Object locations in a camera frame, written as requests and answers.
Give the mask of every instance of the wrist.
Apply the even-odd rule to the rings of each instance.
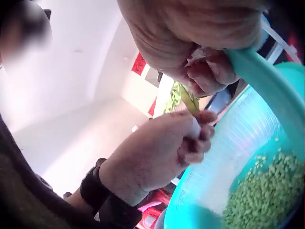
[[[119,171],[117,168],[103,163],[99,168],[99,179],[113,194],[134,207],[148,195],[148,192],[141,189],[131,173]]]

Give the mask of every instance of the white wall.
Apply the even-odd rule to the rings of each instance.
[[[115,98],[29,126],[13,136],[34,172],[62,196],[74,192],[98,158],[107,158],[148,118]]]
[[[129,27],[124,19],[109,47],[99,80],[93,95],[94,100],[102,100],[106,95],[121,93],[139,53]]]
[[[39,55],[26,56],[26,68],[14,76],[0,74],[0,111],[12,131],[91,102],[122,19],[115,0],[35,2],[52,10],[53,41]]]

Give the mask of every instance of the wrinkled skin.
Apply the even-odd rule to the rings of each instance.
[[[147,63],[206,96],[236,82],[224,48],[255,46],[260,40],[262,0],[118,0],[136,45]],[[198,47],[201,61],[187,58]]]

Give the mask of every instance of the plastic handle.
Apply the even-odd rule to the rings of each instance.
[[[250,84],[274,112],[295,152],[304,154],[304,101],[273,65],[252,49],[226,53],[237,75]]]

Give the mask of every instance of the green vegetable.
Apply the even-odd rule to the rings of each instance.
[[[304,192],[304,164],[295,156],[275,155],[267,171],[258,170],[259,161],[239,181],[223,212],[224,229],[273,229],[292,211]]]

